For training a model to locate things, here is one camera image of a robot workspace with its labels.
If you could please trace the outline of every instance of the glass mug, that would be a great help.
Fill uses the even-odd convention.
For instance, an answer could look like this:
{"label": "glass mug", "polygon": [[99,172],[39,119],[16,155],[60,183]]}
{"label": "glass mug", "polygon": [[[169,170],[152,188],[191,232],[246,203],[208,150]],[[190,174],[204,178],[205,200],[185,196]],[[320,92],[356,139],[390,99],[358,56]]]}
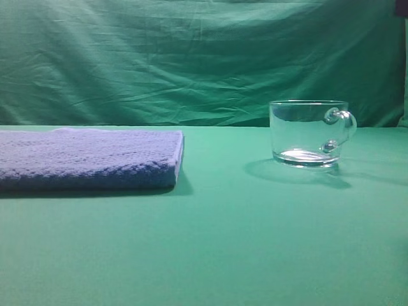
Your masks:
{"label": "glass mug", "polygon": [[341,145],[357,129],[354,116],[341,101],[288,100],[270,102],[273,158],[298,167],[330,167]]}

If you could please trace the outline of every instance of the table surface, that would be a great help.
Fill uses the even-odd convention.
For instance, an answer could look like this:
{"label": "table surface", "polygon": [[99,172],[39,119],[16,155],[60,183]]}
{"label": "table surface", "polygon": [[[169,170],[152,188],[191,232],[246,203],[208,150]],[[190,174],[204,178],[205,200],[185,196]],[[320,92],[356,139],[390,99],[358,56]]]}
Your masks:
{"label": "table surface", "polygon": [[267,128],[152,129],[186,136],[173,190],[0,194],[0,305],[408,305],[408,129],[328,173]]}

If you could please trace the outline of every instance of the mug handle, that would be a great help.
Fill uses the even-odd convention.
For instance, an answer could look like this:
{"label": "mug handle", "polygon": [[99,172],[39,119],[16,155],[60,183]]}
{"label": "mug handle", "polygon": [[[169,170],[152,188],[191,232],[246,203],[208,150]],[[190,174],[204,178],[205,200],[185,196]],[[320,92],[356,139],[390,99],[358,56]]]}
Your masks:
{"label": "mug handle", "polygon": [[326,112],[323,119],[325,123],[330,125],[336,123],[339,120],[341,120],[343,124],[342,136],[338,140],[331,139],[320,147],[320,150],[322,150],[325,154],[333,152],[356,133],[356,118],[354,118],[351,112],[348,112],[347,110],[339,110],[337,107],[333,107]]}

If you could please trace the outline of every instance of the glass base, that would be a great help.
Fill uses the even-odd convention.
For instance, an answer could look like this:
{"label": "glass base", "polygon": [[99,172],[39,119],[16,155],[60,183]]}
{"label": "glass base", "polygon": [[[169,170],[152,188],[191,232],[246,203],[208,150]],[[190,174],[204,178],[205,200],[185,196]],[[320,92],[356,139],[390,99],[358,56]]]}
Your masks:
{"label": "glass base", "polygon": [[273,158],[282,164],[301,168],[328,168],[337,164],[339,157],[328,156],[322,152],[308,150],[288,150],[281,153],[273,152]]}

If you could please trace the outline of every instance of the glass rim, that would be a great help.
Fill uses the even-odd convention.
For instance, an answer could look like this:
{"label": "glass rim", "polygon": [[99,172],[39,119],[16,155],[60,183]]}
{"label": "glass rim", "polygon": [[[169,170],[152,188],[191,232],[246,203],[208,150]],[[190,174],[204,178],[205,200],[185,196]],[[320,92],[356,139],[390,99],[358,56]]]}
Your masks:
{"label": "glass rim", "polygon": [[271,101],[269,105],[346,105],[348,102],[336,100],[278,100]]}

